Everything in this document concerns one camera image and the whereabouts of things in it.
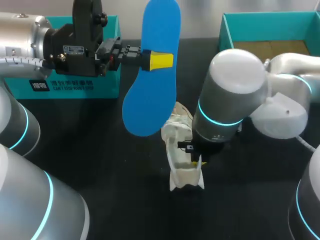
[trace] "teal bin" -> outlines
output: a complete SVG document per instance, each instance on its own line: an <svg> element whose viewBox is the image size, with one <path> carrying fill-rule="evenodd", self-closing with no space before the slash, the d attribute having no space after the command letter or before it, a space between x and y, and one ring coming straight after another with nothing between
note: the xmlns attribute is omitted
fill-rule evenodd
<svg viewBox="0 0 320 240"><path fill-rule="evenodd" d="M311 56L320 56L320 15L306 12L225 13L222 16L219 50L234 42L304 41Z"/></svg>
<svg viewBox="0 0 320 240"><path fill-rule="evenodd" d="M71 24L71 16L48 16L54 29ZM103 38L121 37L118 16L108 16ZM49 91L34 91L29 79L6 78L5 82L16 99L114 99L119 95L121 65L105 77L59 75L53 70L46 79Z"/></svg>

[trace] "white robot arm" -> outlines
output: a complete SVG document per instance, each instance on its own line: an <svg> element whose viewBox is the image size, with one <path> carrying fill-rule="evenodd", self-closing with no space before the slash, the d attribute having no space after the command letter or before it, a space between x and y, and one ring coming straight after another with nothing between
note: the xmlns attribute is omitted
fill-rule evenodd
<svg viewBox="0 0 320 240"><path fill-rule="evenodd" d="M43 39L51 24L44 16L0 14L0 143L25 156L37 145L37 119L8 92L6 77L45 79Z"/></svg>
<svg viewBox="0 0 320 240"><path fill-rule="evenodd" d="M320 239L320 146L313 153L296 188L288 211L294 240Z"/></svg>
<svg viewBox="0 0 320 240"><path fill-rule="evenodd" d="M193 133L202 142L227 142L250 116L271 138L298 137L307 125L312 94L319 91L300 75L316 74L320 76L318 57L285 53L263 64L245 50L222 51L210 64Z"/></svg>

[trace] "silver cylinder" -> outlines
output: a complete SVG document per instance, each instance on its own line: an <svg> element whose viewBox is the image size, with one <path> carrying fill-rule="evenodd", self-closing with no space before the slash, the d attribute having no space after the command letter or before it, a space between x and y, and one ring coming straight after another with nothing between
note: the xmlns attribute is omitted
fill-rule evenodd
<svg viewBox="0 0 320 240"><path fill-rule="evenodd" d="M192 129L203 139L221 143L230 140L243 118L267 97L263 63L252 53L228 49L210 63Z"/></svg>
<svg viewBox="0 0 320 240"><path fill-rule="evenodd" d="M0 144L25 156L38 144L40 126L35 116L6 89L0 77Z"/></svg>
<svg viewBox="0 0 320 240"><path fill-rule="evenodd" d="M0 144L0 239L85 240L89 211L70 187Z"/></svg>
<svg viewBox="0 0 320 240"><path fill-rule="evenodd" d="M44 16L0 12L0 56L44 58L44 37L52 26ZM0 75L44 78L50 69L32 65L0 64Z"/></svg>
<svg viewBox="0 0 320 240"><path fill-rule="evenodd" d="M312 155L292 198L288 224L293 240L320 238L320 148Z"/></svg>

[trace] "white shoe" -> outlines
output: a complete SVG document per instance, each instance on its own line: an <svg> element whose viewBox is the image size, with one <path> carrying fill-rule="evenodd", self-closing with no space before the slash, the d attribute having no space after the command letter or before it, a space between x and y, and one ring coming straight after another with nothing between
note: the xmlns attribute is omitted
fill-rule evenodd
<svg viewBox="0 0 320 240"><path fill-rule="evenodd" d="M176 102L170 118L161 128L161 137L166 145L166 154L171 168L170 191L183 188L187 184L205 188L201 156L198 163L194 164L191 154L178 148L178 142L192 140L192 120L193 117L188 109Z"/></svg>

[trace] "black screw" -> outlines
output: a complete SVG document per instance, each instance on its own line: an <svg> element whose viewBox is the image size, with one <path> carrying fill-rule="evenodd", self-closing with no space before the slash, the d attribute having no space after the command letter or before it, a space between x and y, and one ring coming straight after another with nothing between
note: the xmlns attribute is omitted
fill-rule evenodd
<svg viewBox="0 0 320 240"><path fill-rule="evenodd" d="M100 75L101 75L101 76L105 76L106 73L107 73L106 65L105 65L105 64L101 64L101 65L100 65L100 69L101 69Z"/></svg>
<svg viewBox="0 0 320 240"><path fill-rule="evenodd" d="M108 24L108 16L105 12L103 12L101 15L98 14L94 18L94 23L97 25L101 25L103 28L107 26Z"/></svg>

